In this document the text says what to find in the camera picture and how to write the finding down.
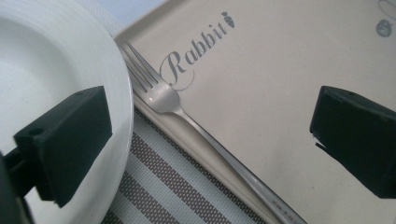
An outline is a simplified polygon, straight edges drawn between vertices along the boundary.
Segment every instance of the fork handle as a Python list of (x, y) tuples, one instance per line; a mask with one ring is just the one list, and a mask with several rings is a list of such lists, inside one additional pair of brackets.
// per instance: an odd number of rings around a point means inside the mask
[(195, 128), (195, 130), (220, 154), (220, 156), (231, 165), (234, 171), (245, 180), (262, 202), (268, 206), (268, 208), (282, 223), (306, 224), (306, 222), (290, 206), (288, 206), (279, 196), (277, 196), (268, 186), (255, 176), (210, 133), (184, 112), (182, 108), (175, 111), (175, 114), (182, 117)]

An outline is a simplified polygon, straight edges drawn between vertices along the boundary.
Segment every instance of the fork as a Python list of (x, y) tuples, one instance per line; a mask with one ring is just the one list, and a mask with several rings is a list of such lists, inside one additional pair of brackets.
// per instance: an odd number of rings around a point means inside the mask
[(131, 76), (133, 90), (151, 109), (157, 113), (173, 113), (186, 120), (244, 179), (282, 223), (306, 223), (242, 162), (184, 112), (180, 106), (178, 93), (163, 80), (128, 41), (125, 40), (124, 43), (125, 45), (120, 48), (124, 53), (123, 57)]

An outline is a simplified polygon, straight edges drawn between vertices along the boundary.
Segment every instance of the table mat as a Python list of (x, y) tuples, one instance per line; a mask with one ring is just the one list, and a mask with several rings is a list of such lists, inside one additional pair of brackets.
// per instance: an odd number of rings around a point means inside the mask
[(102, 223), (268, 223), (137, 109), (126, 170)]

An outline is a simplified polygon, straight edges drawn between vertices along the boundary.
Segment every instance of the fork tines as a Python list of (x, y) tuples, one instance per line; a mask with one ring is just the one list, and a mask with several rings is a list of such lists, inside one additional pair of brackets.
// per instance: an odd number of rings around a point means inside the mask
[(133, 89), (139, 88), (147, 92), (148, 88), (158, 84), (158, 78), (161, 77), (128, 41), (125, 40), (124, 43), (120, 48), (132, 79)]

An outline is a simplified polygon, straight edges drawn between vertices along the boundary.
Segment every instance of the gray striped fabric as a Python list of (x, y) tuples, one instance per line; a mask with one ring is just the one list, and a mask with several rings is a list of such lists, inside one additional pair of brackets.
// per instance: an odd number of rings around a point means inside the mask
[(102, 223), (266, 222), (135, 110), (127, 168)]

